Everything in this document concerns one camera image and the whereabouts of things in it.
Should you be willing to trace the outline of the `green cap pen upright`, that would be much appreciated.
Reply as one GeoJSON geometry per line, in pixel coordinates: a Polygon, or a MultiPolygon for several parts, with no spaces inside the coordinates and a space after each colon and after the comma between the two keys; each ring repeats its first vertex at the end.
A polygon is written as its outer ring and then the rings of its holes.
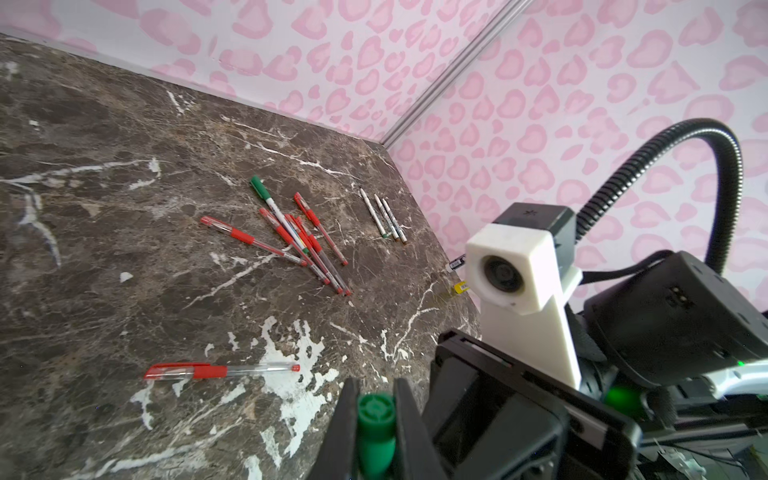
{"type": "Polygon", "coordinates": [[[253,176],[250,179],[250,184],[253,187],[253,189],[256,191],[257,195],[267,204],[267,206],[271,210],[271,214],[286,228],[286,230],[291,235],[291,237],[298,243],[299,247],[311,259],[311,257],[308,255],[308,249],[307,249],[306,245],[300,239],[300,237],[298,236],[298,234],[296,233],[294,228],[290,226],[287,218],[282,213],[282,211],[279,209],[279,207],[277,206],[275,201],[272,199],[271,195],[269,194],[269,192],[267,191],[267,189],[264,187],[263,183],[261,182],[261,179],[258,176],[253,176]]]}

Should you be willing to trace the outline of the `yellow marker by wall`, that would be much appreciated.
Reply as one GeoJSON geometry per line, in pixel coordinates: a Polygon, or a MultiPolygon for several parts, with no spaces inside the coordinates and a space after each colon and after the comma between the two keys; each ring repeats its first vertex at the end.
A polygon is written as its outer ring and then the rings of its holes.
{"type": "Polygon", "coordinates": [[[453,291],[456,295],[467,292],[470,289],[466,281],[461,281],[453,286],[453,291]]]}

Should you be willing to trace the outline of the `green cap marker pen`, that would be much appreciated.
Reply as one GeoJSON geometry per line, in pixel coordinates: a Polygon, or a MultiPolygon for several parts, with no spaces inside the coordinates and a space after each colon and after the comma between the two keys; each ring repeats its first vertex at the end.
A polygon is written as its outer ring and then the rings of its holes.
{"type": "Polygon", "coordinates": [[[365,192],[365,190],[363,188],[360,188],[360,195],[361,195],[361,197],[362,197],[362,199],[363,199],[363,201],[364,201],[364,203],[366,205],[366,208],[367,208],[369,214],[371,215],[371,217],[372,217],[372,219],[373,219],[373,221],[374,221],[374,223],[375,223],[375,225],[376,225],[376,227],[377,227],[377,229],[379,231],[379,235],[382,238],[387,238],[388,237],[388,232],[384,228],[383,224],[381,223],[381,220],[380,220],[380,218],[379,218],[379,216],[378,216],[378,214],[377,214],[373,204],[371,203],[370,198],[368,197],[367,193],[365,192]]]}

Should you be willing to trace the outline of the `red pen cluster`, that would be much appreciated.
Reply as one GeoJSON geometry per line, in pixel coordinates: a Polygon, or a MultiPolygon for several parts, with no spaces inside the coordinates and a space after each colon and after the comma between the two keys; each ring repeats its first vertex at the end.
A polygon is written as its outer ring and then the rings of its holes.
{"type": "Polygon", "coordinates": [[[337,294],[343,292],[342,288],[331,277],[328,278],[326,274],[319,268],[299,247],[298,243],[291,237],[286,228],[265,208],[259,209],[260,215],[273,227],[273,229],[299,254],[300,258],[304,261],[306,266],[326,285],[331,285],[337,294]]]}
{"type": "Polygon", "coordinates": [[[347,266],[349,264],[348,260],[343,255],[343,253],[338,248],[338,246],[333,241],[333,239],[330,237],[329,233],[324,228],[324,225],[321,223],[321,221],[319,220],[317,215],[314,213],[314,211],[311,209],[311,207],[305,201],[303,196],[300,193],[295,193],[294,194],[294,201],[297,203],[297,205],[299,206],[301,211],[305,214],[305,216],[312,222],[312,224],[315,226],[315,228],[325,238],[327,244],[331,247],[331,250],[337,256],[337,258],[340,260],[341,264],[343,266],[347,266]]]}
{"type": "Polygon", "coordinates": [[[316,238],[313,235],[311,235],[303,226],[301,219],[296,218],[295,216],[292,216],[292,215],[288,215],[287,218],[291,222],[291,224],[297,229],[299,236],[307,244],[308,248],[310,249],[313,259],[316,261],[318,266],[323,270],[323,272],[329,278],[331,284],[334,286],[337,292],[339,294],[349,296],[351,294],[351,290],[343,281],[343,279],[340,277],[339,272],[332,265],[332,263],[330,262],[330,259],[324,253],[324,251],[322,250],[322,247],[320,246],[316,238]]]}

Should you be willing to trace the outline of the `red pen cluster centre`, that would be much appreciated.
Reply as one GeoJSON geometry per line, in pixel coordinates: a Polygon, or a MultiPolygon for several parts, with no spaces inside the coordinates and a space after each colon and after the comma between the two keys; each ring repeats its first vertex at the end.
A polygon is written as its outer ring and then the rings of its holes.
{"type": "Polygon", "coordinates": [[[298,243],[291,237],[286,228],[265,208],[259,209],[260,215],[273,227],[273,229],[299,254],[300,258],[304,261],[306,266],[326,285],[331,285],[337,294],[343,292],[342,288],[331,277],[328,278],[326,274],[319,268],[299,247],[298,243]]]}

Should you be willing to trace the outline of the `red pen lying alone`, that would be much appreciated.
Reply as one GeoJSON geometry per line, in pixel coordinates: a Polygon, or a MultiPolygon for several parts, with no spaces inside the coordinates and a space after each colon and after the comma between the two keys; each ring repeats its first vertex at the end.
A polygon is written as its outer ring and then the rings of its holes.
{"type": "Polygon", "coordinates": [[[151,366],[144,374],[150,381],[179,381],[193,379],[219,379],[249,377],[265,373],[299,373],[301,366],[296,363],[263,363],[258,365],[212,365],[209,363],[164,363],[151,366]]]}

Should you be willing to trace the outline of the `right corner frame post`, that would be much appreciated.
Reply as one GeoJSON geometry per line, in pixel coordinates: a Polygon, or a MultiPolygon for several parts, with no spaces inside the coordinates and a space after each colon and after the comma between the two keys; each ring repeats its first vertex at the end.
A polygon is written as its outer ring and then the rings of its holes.
{"type": "Polygon", "coordinates": [[[398,122],[388,130],[380,144],[393,146],[417,120],[446,92],[454,81],[484,52],[504,30],[519,18],[532,0],[507,1],[478,35],[443,70],[437,79],[413,103],[398,122]]]}

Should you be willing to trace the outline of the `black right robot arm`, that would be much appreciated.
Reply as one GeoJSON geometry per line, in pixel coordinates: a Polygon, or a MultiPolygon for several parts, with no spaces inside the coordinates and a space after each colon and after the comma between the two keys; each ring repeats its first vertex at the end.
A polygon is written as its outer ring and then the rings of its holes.
{"type": "Polygon", "coordinates": [[[745,168],[736,135],[694,118],[646,141],[579,210],[515,203],[452,262],[480,299],[479,338],[443,333],[427,404],[395,427],[397,479],[626,479],[644,436],[671,442],[678,415],[767,429],[767,316],[724,277],[745,168]],[[712,150],[705,256],[662,249],[584,271],[576,247],[660,158],[712,150]]]}

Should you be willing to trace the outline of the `red pen far left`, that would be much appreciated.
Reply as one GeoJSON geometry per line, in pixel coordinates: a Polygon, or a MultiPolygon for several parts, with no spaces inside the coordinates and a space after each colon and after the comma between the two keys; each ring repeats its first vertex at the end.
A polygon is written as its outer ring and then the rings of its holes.
{"type": "Polygon", "coordinates": [[[283,258],[293,264],[299,265],[301,267],[307,267],[308,262],[300,257],[297,257],[295,255],[283,252],[275,247],[272,247],[268,244],[265,244],[263,242],[260,242],[259,240],[256,240],[253,236],[242,232],[241,230],[238,230],[234,227],[232,227],[229,224],[226,224],[224,222],[221,222],[217,219],[214,219],[210,216],[203,216],[200,219],[200,222],[210,228],[214,228],[222,233],[227,234],[229,237],[234,238],[246,245],[256,247],[260,250],[267,251],[271,254],[276,255],[277,257],[283,258]]]}

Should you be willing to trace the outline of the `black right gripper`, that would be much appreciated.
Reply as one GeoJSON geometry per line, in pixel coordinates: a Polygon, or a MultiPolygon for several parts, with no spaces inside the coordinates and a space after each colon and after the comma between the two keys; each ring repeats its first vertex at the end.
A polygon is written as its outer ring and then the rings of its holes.
{"type": "Polygon", "coordinates": [[[628,479],[642,432],[627,416],[452,329],[431,362],[422,479],[628,479]]]}

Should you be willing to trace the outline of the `brown cap marker pen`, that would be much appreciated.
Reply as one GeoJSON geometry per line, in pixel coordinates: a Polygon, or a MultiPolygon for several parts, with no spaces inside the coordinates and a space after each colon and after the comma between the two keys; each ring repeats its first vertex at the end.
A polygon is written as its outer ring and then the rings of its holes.
{"type": "Polygon", "coordinates": [[[397,235],[399,236],[400,241],[403,244],[407,244],[408,239],[407,239],[407,237],[406,237],[406,235],[405,235],[405,233],[404,233],[400,223],[396,219],[393,210],[389,206],[388,201],[386,199],[383,199],[382,203],[383,203],[384,208],[385,208],[385,210],[386,210],[386,212],[387,212],[387,214],[388,214],[388,216],[389,216],[389,218],[390,218],[390,220],[391,220],[391,222],[392,222],[392,224],[393,224],[393,226],[395,228],[395,231],[397,232],[397,235]]]}

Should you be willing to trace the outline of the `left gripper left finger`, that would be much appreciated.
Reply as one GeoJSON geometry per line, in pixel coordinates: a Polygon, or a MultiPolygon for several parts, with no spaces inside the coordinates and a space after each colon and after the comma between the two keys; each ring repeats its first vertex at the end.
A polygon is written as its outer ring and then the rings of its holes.
{"type": "Polygon", "coordinates": [[[309,480],[357,479],[358,397],[360,382],[344,381],[322,445],[307,478],[309,480]]]}

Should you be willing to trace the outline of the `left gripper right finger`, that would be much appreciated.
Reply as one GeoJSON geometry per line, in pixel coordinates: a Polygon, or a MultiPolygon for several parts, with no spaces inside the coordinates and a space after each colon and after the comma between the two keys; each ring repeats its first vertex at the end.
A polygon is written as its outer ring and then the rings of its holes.
{"type": "Polygon", "coordinates": [[[408,381],[394,381],[396,407],[396,445],[393,458],[393,478],[446,479],[432,437],[422,421],[408,381]]]}

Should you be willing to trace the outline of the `green pen cap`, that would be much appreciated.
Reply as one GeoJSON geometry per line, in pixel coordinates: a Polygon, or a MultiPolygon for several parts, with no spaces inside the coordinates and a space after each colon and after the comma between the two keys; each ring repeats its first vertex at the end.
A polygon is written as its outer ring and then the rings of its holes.
{"type": "Polygon", "coordinates": [[[391,394],[371,393],[357,403],[357,455],[364,479],[386,479],[395,455],[396,407],[391,394]]]}

